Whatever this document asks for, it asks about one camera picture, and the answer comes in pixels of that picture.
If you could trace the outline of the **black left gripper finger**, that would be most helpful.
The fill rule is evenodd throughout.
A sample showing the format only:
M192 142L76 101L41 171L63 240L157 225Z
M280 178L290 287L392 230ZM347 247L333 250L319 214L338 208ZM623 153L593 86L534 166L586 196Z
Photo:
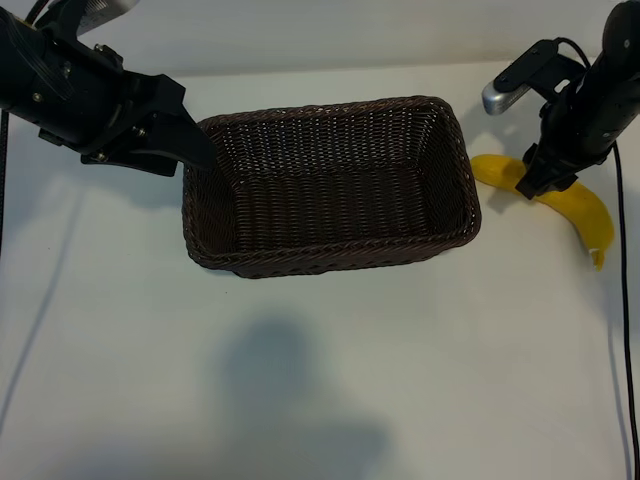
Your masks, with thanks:
M179 163L201 164L201 149L193 145L169 145L167 148L116 148L82 150L85 165L110 165L159 176L174 176Z
M215 166L216 147L184 107L186 89L166 75L132 77L130 109L124 116L127 140L123 148L167 148L193 145L201 149L197 169Z

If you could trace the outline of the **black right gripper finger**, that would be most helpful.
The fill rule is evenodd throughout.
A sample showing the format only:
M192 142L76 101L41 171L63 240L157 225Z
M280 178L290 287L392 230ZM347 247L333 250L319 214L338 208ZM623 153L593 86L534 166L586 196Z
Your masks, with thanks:
M523 157L525 173L518 181L516 190L531 200L547 192L548 159L544 147L532 144Z
M574 168L549 168L546 173L546 191L563 192L573 185L578 179Z

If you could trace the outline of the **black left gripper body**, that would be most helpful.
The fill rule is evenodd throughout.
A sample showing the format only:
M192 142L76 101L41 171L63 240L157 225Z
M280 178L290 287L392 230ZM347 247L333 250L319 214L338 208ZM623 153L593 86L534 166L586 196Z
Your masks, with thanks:
M43 35L45 59L59 68L65 96L43 102L39 137L79 154L123 148L132 77L144 74L125 70L122 58L108 47L91 50L54 29L45 29Z

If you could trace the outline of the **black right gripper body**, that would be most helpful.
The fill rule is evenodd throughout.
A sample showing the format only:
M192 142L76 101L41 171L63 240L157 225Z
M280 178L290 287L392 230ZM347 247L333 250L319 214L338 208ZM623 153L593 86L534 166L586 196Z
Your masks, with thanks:
M603 163L639 115L639 67L596 62L542 115L530 174L576 174Z

